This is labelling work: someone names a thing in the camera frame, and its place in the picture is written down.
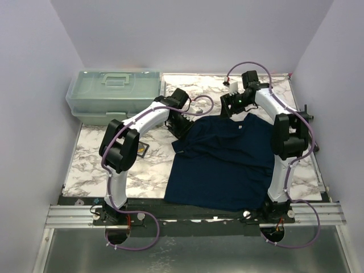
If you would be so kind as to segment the navy blue t-shirt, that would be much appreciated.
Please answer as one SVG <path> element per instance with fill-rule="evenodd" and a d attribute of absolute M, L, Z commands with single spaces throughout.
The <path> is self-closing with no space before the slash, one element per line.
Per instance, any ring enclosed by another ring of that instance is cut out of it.
<path fill-rule="evenodd" d="M 242 121 L 211 115 L 198 119 L 175 157 L 164 200 L 203 208 L 259 209 L 272 182 L 273 126 L 253 114 Z"/>

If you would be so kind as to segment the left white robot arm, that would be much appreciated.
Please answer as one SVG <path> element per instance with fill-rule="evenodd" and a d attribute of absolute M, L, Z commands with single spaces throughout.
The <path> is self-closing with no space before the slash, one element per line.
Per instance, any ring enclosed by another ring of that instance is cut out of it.
<path fill-rule="evenodd" d="M 99 149 L 101 167 L 108 172 L 106 196 L 102 209 L 93 212 L 95 221 L 110 221 L 119 225 L 125 219 L 131 220 L 132 214 L 144 214 L 157 221 L 149 212 L 123 208 L 127 203 L 127 173 L 136 161 L 140 138 L 155 126 L 167 122 L 169 131 L 178 139 L 187 134 L 193 122 L 186 116 L 202 115 L 201 111 L 192 110 L 191 107 L 183 110 L 184 105 L 192 101 L 185 91 L 177 88 L 170 96 L 156 97 L 136 116 L 109 122 Z"/>

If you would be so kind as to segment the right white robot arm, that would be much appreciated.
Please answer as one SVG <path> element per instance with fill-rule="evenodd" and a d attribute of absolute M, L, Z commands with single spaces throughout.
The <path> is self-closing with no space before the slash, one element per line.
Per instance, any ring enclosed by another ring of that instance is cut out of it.
<path fill-rule="evenodd" d="M 221 114 L 230 118 L 247 111 L 249 105 L 261 107 L 273 120 L 271 149 L 275 155 L 272 182 L 266 200 L 258 213 L 264 221 L 273 223 L 287 215 L 291 198 L 289 189 L 293 181 L 295 167 L 309 146 L 309 115 L 297 112 L 272 91 L 271 83 L 261 83 L 256 71 L 242 74 L 244 92 L 238 91 L 238 83 L 226 76 L 224 85 L 229 93 L 220 97 Z"/>

